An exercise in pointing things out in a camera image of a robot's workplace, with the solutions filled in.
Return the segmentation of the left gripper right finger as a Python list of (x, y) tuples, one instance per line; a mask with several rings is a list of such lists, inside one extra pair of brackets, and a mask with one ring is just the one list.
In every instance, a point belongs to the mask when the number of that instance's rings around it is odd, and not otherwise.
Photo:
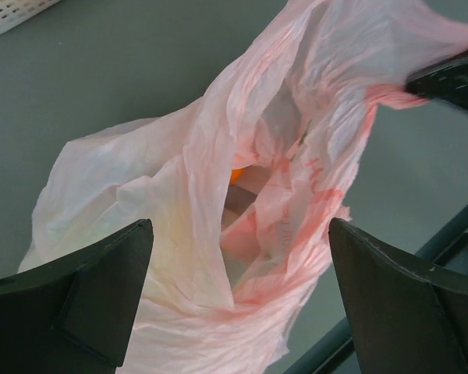
[(468, 276), (334, 218), (329, 242), (363, 373), (468, 373)]

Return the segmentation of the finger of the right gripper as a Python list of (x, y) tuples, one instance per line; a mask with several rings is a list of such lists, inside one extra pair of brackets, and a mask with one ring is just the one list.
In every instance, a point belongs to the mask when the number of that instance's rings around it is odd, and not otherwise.
[(421, 98), (442, 101), (468, 112), (468, 52), (412, 73), (404, 90)]

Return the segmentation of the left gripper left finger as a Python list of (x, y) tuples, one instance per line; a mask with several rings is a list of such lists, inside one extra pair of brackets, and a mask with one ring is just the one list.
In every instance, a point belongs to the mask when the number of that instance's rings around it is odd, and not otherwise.
[(154, 235), (139, 220), (0, 279), (0, 373), (113, 373), (137, 314)]

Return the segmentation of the pink plastic bag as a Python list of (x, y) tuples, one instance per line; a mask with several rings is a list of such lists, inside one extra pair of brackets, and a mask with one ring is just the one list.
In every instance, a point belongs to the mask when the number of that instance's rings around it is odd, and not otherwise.
[(124, 373), (262, 373), (331, 265), (379, 104), (468, 49), (422, 1), (290, 1), (202, 97), (68, 142), (27, 271), (139, 219), (154, 244)]

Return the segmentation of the orange fruit in bag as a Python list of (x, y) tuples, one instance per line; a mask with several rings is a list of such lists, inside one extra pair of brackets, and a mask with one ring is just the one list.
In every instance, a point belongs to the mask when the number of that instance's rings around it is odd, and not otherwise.
[(229, 179), (229, 184), (232, 185), (235, 183), (236, 180), (239, 179), (239, 177), (242, 175), (243, 169), (234, 169), (231, 171), (230, 179)]

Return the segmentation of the left white plastic basket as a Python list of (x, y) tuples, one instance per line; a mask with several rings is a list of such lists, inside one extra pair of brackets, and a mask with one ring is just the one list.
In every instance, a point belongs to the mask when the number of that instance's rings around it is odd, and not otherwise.
[(0, 0), (0, 34), (29, 20), (60, 0)]

